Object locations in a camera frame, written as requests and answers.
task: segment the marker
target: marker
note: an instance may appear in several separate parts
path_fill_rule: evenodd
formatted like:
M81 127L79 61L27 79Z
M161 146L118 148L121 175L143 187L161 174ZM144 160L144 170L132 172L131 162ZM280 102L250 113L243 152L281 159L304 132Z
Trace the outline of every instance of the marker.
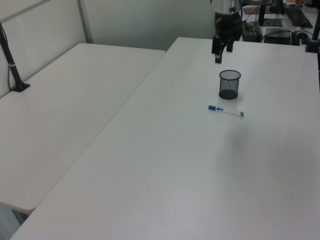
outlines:
M244 113L242 111L232 111L232 110L228 110L222 107L218 107L218 106L211 106L209 105L209 109L213 110L213 111L219 111L219 112L223 112L223 113L227 113L227 114L233 114L233 115L237 115L240 117L244 116Z

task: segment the blue marker cap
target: blue marker cap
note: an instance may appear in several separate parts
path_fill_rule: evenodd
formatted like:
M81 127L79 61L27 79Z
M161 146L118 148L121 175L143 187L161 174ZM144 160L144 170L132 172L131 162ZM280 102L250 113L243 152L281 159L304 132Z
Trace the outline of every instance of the blue marker cap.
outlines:
M215 110L216 110L216 106L211 106L211 105L209 105L209 109L215 111Z

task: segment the pen holder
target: pen holder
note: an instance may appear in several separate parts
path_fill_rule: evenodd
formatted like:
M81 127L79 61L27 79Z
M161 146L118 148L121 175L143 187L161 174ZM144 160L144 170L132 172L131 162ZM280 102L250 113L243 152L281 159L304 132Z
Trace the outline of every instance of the pen holder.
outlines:
M238 97L239 80L241 74L235 70L224 70L220 72L219 96L223 99L235 99Z

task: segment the cable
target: cable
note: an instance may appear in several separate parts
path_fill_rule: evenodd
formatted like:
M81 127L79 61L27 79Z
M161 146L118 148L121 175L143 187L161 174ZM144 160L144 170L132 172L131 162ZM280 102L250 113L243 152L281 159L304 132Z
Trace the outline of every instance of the cable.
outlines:
M264 36L262 37L262 39L264 39L265 37L274 35L274 34L285 33L285 32L289 32L289 33L291 33L291 34L294 33L294 32L292 32L292 31L290 31L290 30L273 31L273 32L270 32L270 33L264 35Z
M309 32L309 31L306 31L306 30L299 30L299 31L297 31L297 32L306 32L306 33L308 33L308 34L313 35L313 33Z
M4 27L2 26L1 22L0 22L0 28L4 34L4 38L5 38L6 43L8 43L8 38L7 38L6 32L5 32Z
M255 8L255 10L253 11L253 13L255 12L256 14L258 13L258 7L259 6L256 6L256 8ZM248 18L250 17L252 15L252 13L251 14L249 14L249 16L246 18L246 20L245 21L247 21L248 20Z
M0 28L1 28L1 31L3 32L5 41L8 44L8 38L7 38L6 32L5 32L4 27L2 26L1 22L0 22ZM9 88L9 91L11 92L11 87L10 87L10 66L9 65L8 65L8 88Z
M8 66L8 88L9 91L11 92L11 87L10 87L10 67Z
M253 31L252 31L252 35L254 35L255 31L256 31L258 7L256 8L256 11L255 11L255 21L254 21L254 28L253 28Z
M243 1L239 0L240 3L240 10L241 10L241 22L242 22L242 17L244 16L244 11L243 11Z

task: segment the white tabletop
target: white tabletop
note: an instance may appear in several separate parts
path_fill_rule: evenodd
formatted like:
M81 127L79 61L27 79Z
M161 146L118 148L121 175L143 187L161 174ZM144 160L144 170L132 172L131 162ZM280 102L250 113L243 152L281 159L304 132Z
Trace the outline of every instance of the white tabletop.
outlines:
M79 44L0 100L0 204L30 213L164 55Z
M317 55L211 46L178 38L12 240L320 239Z

